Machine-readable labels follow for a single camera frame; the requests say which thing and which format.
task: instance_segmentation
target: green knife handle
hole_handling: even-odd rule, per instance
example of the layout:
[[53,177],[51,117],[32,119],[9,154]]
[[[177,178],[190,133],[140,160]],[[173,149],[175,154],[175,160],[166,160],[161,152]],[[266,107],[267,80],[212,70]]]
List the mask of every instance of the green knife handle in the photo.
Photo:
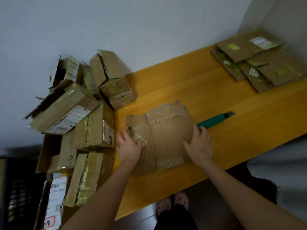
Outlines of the green knife handle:
[[203,126],[206,129],[208,129],[209,127],[212,127],[215,124],[223,122],[224,120],[225,120],[225,115],[221,114],[221,115],[215,116],[215,117],[213,117],[211,119],[207,119],[207,120],[197,124],[197,127],[199,128],[200,126]]

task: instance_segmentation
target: person's left hand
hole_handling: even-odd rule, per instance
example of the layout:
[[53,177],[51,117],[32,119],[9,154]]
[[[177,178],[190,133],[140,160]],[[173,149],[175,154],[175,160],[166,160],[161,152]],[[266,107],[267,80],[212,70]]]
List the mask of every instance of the person's left hand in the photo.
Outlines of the person's left hand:
[[140,140],[135,143],[124,127],[121,130],[124,138],[121,136],[120,131],[118,131],[118,143],[116,146],[118,157],[122,163],[128,162],[136,164],[141,157],[142,143]]

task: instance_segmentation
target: hand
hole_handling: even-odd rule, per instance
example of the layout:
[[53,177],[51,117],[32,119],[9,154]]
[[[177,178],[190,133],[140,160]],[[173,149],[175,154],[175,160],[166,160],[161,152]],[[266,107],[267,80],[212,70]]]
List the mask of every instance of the hand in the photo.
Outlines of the hand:
[[121,136],[120,131],[117,133],[117,152],[118,157],[121,159],[122,163],[136,163],[141,157],[142,143],[138,140],[136,143],[128,134],[127,130],[123,127],[122,134],[124,138]]
[[197,126],[194,126],[194,132],[191,144],[183,141],[185,150],[192,161],[199,167],[210,160],[213,153],[212,142],[206,128],[201,126],[201,133]]

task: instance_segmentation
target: person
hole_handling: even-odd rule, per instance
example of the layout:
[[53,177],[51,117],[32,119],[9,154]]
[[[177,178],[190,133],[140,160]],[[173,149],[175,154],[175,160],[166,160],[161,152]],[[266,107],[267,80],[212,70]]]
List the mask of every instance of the person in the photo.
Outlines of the person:
[[[118,132],[117,152],[122,163],[106,183],[62,227],[68,229],[112,229],[128,178],[141,156],[141,142],[135,143],[125,128]],[[212,160],[213,147],[208,131],[194,126],[191,144],[183,142],[187,154],[210,178],[245,229],[307,229],[307,224],[270,202],[221,170]],[[175,194],[175,207],[166,198],[158,203],[158,229],[197,229],[188,212],[184,193]]]

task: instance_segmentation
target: tabletop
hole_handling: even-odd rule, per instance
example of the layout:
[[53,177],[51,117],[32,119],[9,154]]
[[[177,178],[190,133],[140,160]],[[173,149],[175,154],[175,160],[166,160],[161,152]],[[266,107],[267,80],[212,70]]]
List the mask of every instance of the tabletop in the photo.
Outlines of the tabletop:
[[[258,94],[248,81],[235,82],[211,55],[211,46],[127,75],[136,102],[115,112],[115,130],[128,114],[146,113],[175,100],[188,108],[195,123],[234,111],[209,129],[213,161],[223,170],[307,132],[307,80]],[[120,165],[115,157],[114,170]],[[202,180],[194,163],[130,177],[117,219]]]

